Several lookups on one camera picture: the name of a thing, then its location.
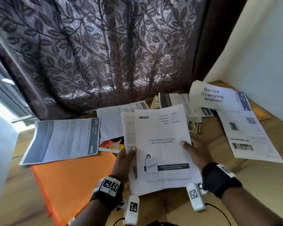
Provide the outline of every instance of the left hand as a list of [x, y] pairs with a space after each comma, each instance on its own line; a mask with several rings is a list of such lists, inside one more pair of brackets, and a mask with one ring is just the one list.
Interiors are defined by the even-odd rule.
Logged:
[[131, 162], [136, 156], [136, 147], [133, 147], [128, 154], [126, 154], [125, 148], [123, 148], [118, 154], [115, 160], [112, 175], [116, 176], [120, 182], [125, 185], [128, 180], [128, 174], [131, 169]]

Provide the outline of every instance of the forearm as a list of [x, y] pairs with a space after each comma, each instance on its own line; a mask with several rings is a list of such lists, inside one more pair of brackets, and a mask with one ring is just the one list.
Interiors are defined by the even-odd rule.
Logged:
[[276, 226], [283, 219], [244, 188], [228, 188], [222, 201], [239, 226]]
[[100, 200], [95, 199], [80, 212], [73, 226], [105, 226], [109, 213]]

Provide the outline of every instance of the white sensor device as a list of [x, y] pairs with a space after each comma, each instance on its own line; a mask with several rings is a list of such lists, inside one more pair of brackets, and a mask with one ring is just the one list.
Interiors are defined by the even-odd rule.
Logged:
[[201, 198], [201, 194], [200, 194], [197, 184], [189, 183], [186, 186], [186, 190], [188, 191], [188, 195], [189, 195], [190, 202], [192, 204], [193, 209], [196, 212], [205, 210], [205, 205]]
[[120, 209], [124, 209], [124, 221], [123, 225], [137, 225], [139, 216], [139, 197], [130, 195], [128, 199], [124, 201], [123, 206], [118, 206]]

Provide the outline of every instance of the right hand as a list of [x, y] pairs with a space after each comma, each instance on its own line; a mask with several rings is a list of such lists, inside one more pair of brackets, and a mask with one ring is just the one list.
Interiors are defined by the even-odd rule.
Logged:
[[193, 146], [186, 141], [181, 141], [181, 145], [190, 153], [193, 163], [200, 170], [202, 170], [208, 163], [214, 162], [206, 144], [195, 138], [191, 138], [191, 142]]

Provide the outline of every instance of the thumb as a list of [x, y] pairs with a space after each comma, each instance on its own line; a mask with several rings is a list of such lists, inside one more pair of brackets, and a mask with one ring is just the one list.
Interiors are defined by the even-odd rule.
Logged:
[[185, 150], [188, 152], [194, 152], [195, 148], [193, 148], [190, 144], [188, 144], [186, 141], [181, 141], [181, 145]]
[[136, 156], [136, 151], [137, 151], [137, 148], [136, 147], [133, 147], [129, 153], [127, 154], [126, 158], [129, 160], [129, 161], [132, 161], [134, 159], [134, 157]]

